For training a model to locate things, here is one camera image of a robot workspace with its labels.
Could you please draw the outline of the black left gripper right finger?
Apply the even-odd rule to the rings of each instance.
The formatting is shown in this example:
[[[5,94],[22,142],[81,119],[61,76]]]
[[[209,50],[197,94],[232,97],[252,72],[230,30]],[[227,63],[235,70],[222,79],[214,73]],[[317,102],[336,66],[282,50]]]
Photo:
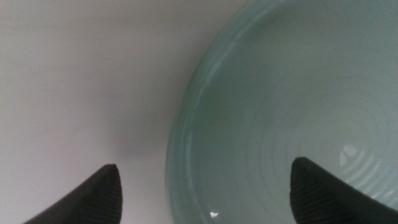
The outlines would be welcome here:
[[[290,207],[297,223],[397,224],[397,211],[368,197],[306,157],[290,173]]]

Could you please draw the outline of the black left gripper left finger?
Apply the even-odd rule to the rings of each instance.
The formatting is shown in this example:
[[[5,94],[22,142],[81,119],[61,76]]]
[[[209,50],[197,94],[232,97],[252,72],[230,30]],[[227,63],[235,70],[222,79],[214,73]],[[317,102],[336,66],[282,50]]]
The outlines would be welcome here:
[[[119,224],[122,210],[119,170],[107,164],[25,224]]]

